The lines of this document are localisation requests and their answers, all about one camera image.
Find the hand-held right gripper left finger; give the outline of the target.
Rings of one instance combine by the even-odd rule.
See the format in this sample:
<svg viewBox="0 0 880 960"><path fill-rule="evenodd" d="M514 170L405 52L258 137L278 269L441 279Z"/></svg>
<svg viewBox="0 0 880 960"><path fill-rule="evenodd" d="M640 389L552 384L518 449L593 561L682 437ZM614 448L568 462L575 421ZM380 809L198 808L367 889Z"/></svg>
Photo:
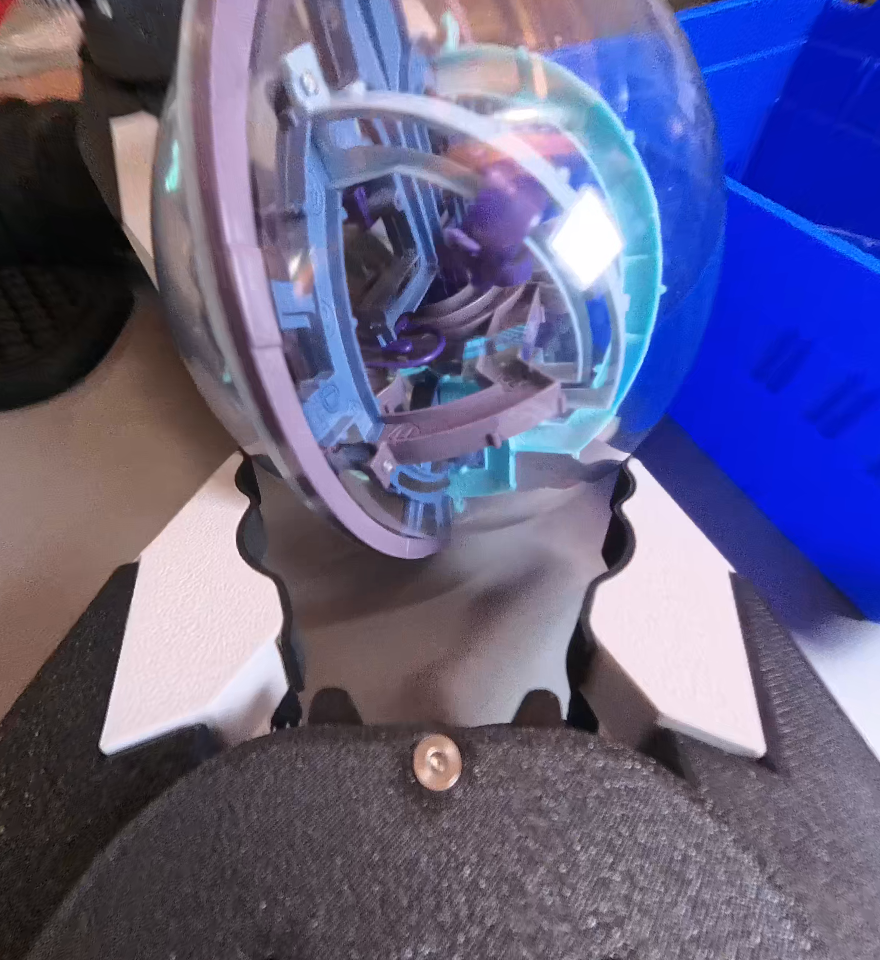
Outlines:
<svg viewBox="0 0 880 960"><path fill-rule="evenodd" d="M102 754L196 727L234 747L297 701L291 604L265 552L254 463L234 453L138 558Z"/></svg>

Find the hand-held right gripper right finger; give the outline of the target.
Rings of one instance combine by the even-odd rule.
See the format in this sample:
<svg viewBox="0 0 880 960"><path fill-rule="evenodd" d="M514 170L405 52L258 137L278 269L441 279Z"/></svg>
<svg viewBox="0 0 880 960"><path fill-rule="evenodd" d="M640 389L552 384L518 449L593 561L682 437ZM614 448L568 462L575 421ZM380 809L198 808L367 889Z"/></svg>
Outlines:
<svg viewBox="0 0 880 960"><path fill-rule="evenodd" d="M583 581L568 723L636 750L682 736L761 759L734 568L638 458L578 488L566 546Z"/></svg>

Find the clear plastic maze ball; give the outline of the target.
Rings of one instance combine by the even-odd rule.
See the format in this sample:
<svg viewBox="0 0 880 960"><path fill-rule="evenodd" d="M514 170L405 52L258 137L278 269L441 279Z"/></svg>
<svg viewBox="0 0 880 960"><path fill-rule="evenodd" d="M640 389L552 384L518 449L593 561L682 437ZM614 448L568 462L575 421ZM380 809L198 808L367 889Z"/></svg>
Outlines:
<svg viewBox="0 0 880 960"><path fill-rule="evenodd" d="M158 291L311 508L418 560L660 418L726 213L670 2L183 2L175 51Z"/></svg>

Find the blue plastic bin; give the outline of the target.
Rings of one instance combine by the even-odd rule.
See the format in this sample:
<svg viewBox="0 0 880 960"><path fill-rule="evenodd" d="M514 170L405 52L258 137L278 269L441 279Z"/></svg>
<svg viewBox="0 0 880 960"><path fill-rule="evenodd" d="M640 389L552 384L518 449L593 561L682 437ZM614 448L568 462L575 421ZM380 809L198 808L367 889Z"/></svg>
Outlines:
<svg viewBox="0 0 880 960"><path fill-rule="evenodd" d="M880 2L678 18L728 213L706 333L667 412L880 621Z"/></svg>

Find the black mesh cushion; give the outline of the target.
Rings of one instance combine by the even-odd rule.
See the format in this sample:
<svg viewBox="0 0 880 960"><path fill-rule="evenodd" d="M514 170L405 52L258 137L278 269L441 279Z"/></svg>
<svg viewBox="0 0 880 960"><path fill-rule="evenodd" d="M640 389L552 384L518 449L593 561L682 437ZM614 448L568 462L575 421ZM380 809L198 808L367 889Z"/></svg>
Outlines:
<svg viewBox="0 0 880 960"><path fill-rule="evenodd" d="M107 357L134 311L120 270L0 267L0 413L69 391Z"/></svg>

